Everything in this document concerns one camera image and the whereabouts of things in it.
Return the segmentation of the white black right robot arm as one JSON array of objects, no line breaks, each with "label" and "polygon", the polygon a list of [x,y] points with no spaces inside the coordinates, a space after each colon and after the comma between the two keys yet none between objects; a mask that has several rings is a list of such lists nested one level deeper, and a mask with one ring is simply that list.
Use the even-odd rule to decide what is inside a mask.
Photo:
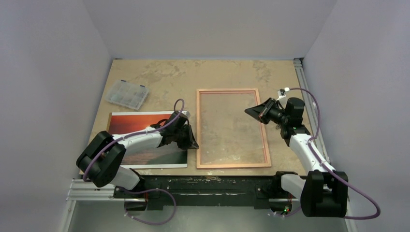
[{"label": "white black right robot arm", "polygon": [[285,108],[269,98],[264,103],[245,109],[245,113],[260,123],[276,123],[286,145],[297,155],[307,172],[301,177],[293,173],[277,173],[271,184],[279,197],[290,193],[300,201],[306,217],[343,218],[347,213],[348,177],[337,172],[312,143],[312,136],[303,124],[305,103],[295,97],[287,99]]}]

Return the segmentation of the sunset photo print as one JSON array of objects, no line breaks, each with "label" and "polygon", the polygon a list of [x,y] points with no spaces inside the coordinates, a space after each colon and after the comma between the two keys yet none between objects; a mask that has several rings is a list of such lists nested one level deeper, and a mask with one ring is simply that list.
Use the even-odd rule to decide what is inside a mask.
[{"label": "sunset photo print", "polygon": [[[109,116],[107,131],[110,134],[126,134],[140,131],[168,119],[171,111],[155,112],[112,112]],[[188,152],[171,143],[159,148],[151,148],[124,155],[121,166],[132,169],[186,168]]]}]

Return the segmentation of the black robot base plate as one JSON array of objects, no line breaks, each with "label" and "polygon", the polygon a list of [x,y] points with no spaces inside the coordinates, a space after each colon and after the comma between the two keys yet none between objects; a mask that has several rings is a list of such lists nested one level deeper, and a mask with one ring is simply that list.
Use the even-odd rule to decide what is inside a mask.
[{"label": "black robot base plate", "polygon": [[162,210],[164,206],[232,206],[291,210],[297,199],[279,188],[276,176],[144,175],[132,194],[115,187],[113,197],[141,200],[130,210]]}]

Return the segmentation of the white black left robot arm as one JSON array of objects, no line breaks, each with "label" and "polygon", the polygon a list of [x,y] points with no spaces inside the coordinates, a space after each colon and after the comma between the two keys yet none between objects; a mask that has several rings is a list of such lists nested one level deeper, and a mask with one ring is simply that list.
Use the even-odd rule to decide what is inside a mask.
[{"label": "white black left robot arm", "polygon": [[97,133],[76,161],[83,180],[140,197],[144,178],[137,169],[186,167],[188,150],[199,148],[189,116],[188,111],[112,113],[108,130]]}]

